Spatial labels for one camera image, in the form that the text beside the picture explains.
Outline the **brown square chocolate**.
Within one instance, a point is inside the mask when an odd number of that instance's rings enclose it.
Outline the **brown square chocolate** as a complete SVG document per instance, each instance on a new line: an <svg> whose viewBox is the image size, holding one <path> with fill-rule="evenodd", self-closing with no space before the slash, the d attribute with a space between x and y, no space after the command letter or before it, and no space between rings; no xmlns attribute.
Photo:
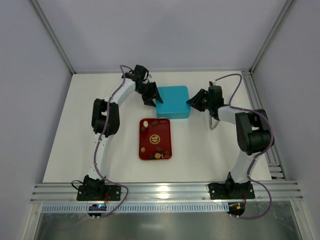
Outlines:
<svg viewBox="0 0 320 240"><path fill-rule="evenodd" d="M156 125L158 124L158 121L155 120L155 121L153 121L151 124L152 124L153 126L156 126Z"/></svg>

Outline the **metal tongs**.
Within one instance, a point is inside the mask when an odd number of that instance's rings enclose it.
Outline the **metal tongs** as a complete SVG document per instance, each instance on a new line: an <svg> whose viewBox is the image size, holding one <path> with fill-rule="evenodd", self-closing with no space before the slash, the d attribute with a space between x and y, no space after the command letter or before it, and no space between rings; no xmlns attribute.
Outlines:
<svg viewBox="0 0 320 240"><path fill-rule="evenodd" d="M209 128L213 131L219 124L219 120L214 119L212 116L209 115Z"/></svg>

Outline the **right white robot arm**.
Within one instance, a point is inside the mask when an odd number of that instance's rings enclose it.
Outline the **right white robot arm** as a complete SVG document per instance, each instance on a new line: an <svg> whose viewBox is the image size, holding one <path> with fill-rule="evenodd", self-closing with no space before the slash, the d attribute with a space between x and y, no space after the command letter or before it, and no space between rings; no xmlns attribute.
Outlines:
<svg viewBox="0 0 320 240"><path fill-rule="evenodd" d="M224 103L220 86L201 89L186 103L200 111L208 111L211 118L235 125L240 149L233 169L224 183L208 185L211 200L254 199L251 172L258 157L274 144L274 137L265 110L236 108Z"/></svg>

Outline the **teal tin lid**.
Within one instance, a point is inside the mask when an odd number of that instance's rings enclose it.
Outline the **teal tin lid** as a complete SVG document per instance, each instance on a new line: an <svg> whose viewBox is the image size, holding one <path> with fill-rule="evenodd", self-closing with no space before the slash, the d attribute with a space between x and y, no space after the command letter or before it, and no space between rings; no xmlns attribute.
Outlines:
<svg viewBox="0 0 320 240"><path fill-rule="evenodd" d="M191 107L187 104L189 90L185 85L158 87L163 103L156 101L156 117L170 120L187 119Z"/></svg>

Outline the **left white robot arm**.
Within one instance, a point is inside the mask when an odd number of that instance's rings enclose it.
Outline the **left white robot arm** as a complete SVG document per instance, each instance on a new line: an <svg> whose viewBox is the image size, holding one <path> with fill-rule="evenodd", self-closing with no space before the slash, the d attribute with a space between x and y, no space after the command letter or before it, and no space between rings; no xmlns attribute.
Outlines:
<svg viewBox="0 0 320 240"><path fill-rule="evenodd" d="M78 188L78 201L118 201L120 197L112 191L128 189L107 179L100 171L104 150L110 146L113 136L120 128L120 106L127 97L137 92L141 95L143 104L151 107L156 106L155 101L163 102L157 84L149 79L150 74L146 67L138 64L134 68L121 65L120 70L119 86L106 98L97 98L93 102L91 127L95 133L96 146L89 174Z"/></svg>

